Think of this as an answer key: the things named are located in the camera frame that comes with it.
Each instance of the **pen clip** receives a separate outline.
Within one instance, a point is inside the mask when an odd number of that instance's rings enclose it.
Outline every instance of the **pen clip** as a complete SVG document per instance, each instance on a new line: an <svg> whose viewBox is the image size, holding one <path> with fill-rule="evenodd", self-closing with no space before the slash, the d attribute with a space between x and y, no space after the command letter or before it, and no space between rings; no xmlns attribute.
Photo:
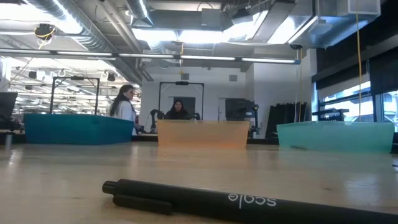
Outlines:
<svg viewBox="0 0 398 224"><path fill-rule="evenodd" d="M171 215L173 209L173 206L170 202L129 195L115 195L113 197L113 203L121 207L133 208L164 215Z"/></svg>

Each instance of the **woman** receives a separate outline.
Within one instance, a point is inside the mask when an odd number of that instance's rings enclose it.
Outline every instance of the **woman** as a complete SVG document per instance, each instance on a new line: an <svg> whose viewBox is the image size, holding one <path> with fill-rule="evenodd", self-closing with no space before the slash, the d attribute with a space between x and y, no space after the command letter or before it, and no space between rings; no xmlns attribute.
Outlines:
<svg viewBox="0 0 398 224"><path fill-rule="evenodd" d="M173 107L167 112L166 119L189 119L188 111L180 100L174 101Z"/></svg>
<svg viewBox="0 0 398 224"><path fill-rule="evenodd" d="M118 96L111 104L109 115L112 118L125 119L128 121L136 120L136 111L130 103L134 96L134 87L132 85L123 85ZM136 129L132 129L132 135L137 135Z"/></svg>

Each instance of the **table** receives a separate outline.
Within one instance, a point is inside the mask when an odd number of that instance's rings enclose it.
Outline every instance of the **table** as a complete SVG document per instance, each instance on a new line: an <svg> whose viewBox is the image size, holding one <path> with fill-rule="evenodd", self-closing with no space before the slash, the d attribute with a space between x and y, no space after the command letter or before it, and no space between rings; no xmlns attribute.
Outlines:
<svg viewBox="0 0 398 224"><path fill-rule="evenodd" d="M136 179L398 214L398 158L249 145L247 150L0 146L1 223L227 223L117 207L105 180Z"/></svg>

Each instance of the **teal bin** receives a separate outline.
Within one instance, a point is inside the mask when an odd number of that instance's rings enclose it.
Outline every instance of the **teal bin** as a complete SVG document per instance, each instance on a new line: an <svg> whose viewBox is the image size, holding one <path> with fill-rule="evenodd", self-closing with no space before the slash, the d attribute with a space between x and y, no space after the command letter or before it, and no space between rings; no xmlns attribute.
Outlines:
<svg viewBox="0 0 398 224"><path fill-rule="evenodd" d="M32 144L102 145L131 141L134 122L86 114L25 114Z"/></svg>
<svg viewBox="0 0 398 224"><path fill-rule="evenodd" d="M318 151L391 152L393 123L309 121L277 126L279 145Z"/></svg>

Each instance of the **pen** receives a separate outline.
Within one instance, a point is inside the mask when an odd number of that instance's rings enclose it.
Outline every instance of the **pen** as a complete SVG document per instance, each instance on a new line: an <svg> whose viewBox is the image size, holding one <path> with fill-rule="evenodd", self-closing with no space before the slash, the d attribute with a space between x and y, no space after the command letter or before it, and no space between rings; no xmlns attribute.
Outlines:
<svg viewBox="0 0 398 224"><path fill-rule="evenodd" d="M118 206L171 215L182 212L243 223L395 223L398 215L276 198L121 179L102 191Z"/></svg>

